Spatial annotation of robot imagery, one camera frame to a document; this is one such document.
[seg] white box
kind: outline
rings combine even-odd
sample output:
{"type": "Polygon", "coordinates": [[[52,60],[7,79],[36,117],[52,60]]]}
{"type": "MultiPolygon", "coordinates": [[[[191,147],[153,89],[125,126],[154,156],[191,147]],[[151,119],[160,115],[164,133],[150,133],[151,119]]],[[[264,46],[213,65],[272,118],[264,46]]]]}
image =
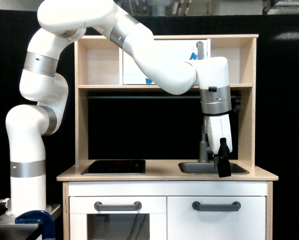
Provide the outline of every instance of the white box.
{"type": "MultiPolygon", "coordinates": [[[[196,43],[203,42],[206,57],[211,57],[210,39],[196,40],[155,40],[159,47],[167,55],[178,62],[186,60],[196,60],[198,49],[196,43]]],[[[139,69],[131,56],[123,51],[123,85],[146,85],[154,84],[144,73],[139,69]]]]}

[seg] toy kitchen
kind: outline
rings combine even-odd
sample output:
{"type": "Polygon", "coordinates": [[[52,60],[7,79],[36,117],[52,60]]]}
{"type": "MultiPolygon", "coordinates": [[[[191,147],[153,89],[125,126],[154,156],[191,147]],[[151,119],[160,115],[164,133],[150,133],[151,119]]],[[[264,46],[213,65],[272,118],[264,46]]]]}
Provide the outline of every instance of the toy kitchen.
{"type": "MultiPolygon", "coordinates": [[[[193,43],[201,42],[204,58],[228,60],[230,92],[239,93],[240,110],[237,159],[229,159],[230,173],[225,170],[225,176],[220,175],[222,165],[217,170],[215,159],[204,153],[211,153],[204,147],[206,129],[199,162],[90,159],[93,98],[106,92],[161,89],[150,77],[147,82],[146,77],[137,77],[129,56],[107,38],[84,36],[75,42],[75,165],[57,177],[63,184],[65,240],[272,239],[273,181],[279,178],[255,166],[257,38],[257,34],[154,36],[155,41],[171,41],[168,45],[188,41],[197,55],[200,48],[193,43]]],[[[191,91],[200,95],[197,86],[191,91]]]]}

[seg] cabinet handle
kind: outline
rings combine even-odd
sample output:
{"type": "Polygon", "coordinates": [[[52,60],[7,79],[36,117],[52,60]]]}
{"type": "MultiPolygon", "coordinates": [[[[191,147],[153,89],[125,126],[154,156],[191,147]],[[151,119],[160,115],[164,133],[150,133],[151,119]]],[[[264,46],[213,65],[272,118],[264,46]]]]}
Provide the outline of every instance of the cabinet handle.
{"type": "Polygon", "coordinates": [[[97,211],[137,211],[142,208],[140,201],[131,205],[103,205],[100,201],[95,202],[94,208],[97,211]]]}
{"type": "Polygon", "coordinates": [[[241,208],[238,201],[232,204],[200,204],[198,201],[193,202],[193,209],[204,212],[236,212],[241,208]]]}

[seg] wooden shelving unit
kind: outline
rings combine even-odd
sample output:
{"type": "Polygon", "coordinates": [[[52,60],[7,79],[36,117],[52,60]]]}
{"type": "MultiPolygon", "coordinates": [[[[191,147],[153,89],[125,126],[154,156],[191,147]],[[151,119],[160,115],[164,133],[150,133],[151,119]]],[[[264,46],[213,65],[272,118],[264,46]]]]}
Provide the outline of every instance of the wooden shelving unit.
{"type": "MultiPolygon", "coordinates": [[[[155,40],[210,39],[211,57],[228,60],[230,88],[241,95],[238,160],[255,166],[256,41],[258,35],[165,35],[155,40]]],[[[88,92],[157,92],[157,85],[123,85],[123,51],[103,36],[75,42],[76,167],[88,160],[88,92]]],[[[199,92],[198,87],[191,91],[199,92]]]]}

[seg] shelf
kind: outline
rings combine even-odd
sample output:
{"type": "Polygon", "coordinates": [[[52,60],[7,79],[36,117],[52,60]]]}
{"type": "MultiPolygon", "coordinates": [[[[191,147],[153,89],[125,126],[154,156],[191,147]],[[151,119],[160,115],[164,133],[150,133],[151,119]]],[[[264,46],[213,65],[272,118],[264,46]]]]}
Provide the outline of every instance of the shelf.
{"type": "MultiPolygon", "coordinates": [[[[257,37],[257,34],[168,35],[154,36],[154,39],[167,41],[209,39],[210,56],[225,57],[228,60],[230,83],[254,85],[257,37]]],[[[80,86],[101,86],[102,89],[109,88],[107,85],[122,85],[124,82],[123,58],[123,51],[104,36],[84,36],[75,42],[75,77],[77,83],[80,86]]],[[[124,88],[139,89],[141,87],[124,86],[124,88]]]]}
{"type": "MultiPolygon", "coordinates": [[[[243,90],[252,88],[253,84],[251,83],[238,83],[238,84],[230,84],[231,90],[243,90]]],[[[125,91],[164,91],[157,85],[78,85],[78,89],[81,91],[91,91],[91,92],[106,92],[106,91],[114,91],[114,92],[125,92],[125,91]]],[[[190,91],[198,91],[199,87],[195,86],[190,91]]]]}

